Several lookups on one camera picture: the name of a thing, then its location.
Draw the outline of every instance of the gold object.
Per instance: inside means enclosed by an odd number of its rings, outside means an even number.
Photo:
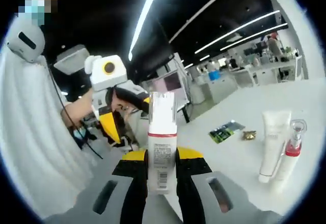
[[[243,136],[242,136],[242,140],[254,140],[256,138],[256,131],[244,131],[243,132]]]

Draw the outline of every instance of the black ceiling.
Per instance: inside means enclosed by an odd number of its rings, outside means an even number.
[[[208,1],[154,0],[149,15],[157,18],[169,39]],[[47,16],[43,28],[48,60],[54,62],[59,53],[76,44],[84,44],[91,54],[118,54],[127,60],[144,3],[145,0],[58,0],[57,13]],[[173,49],[185,59],[185,64],[197,63],[207,54],[212,57],[220,53],[227,38],[195,55],[197,49],[272,11],[270,0],[217,0],[172,42]],[[271,16],[238,33],[246,37],[275,25],[275,17]],[[150,25],[145,24],[142,33],[149,29]],[[78,90],[77,93],[82,93],[79,91],[81,83],[88,83],[82,72],[67,77],[57,71],[55,78],[61,88]]]

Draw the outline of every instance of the barcode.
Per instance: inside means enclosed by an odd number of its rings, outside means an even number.
[[[168,173],[167,172],[158,172],[158,187],[166,188],[168,182]]]

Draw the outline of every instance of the white cap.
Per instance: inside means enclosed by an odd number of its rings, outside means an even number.
[[[259,175],[258,180],[262,183],[267,183],[270,180],[269,176]]]

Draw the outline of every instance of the blue container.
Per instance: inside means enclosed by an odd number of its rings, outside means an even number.
[[[221,77],[221,74],[219,71],[215,70],[215,71],[209,72],[208,76],[209,76],[210,80],[217,80]]]

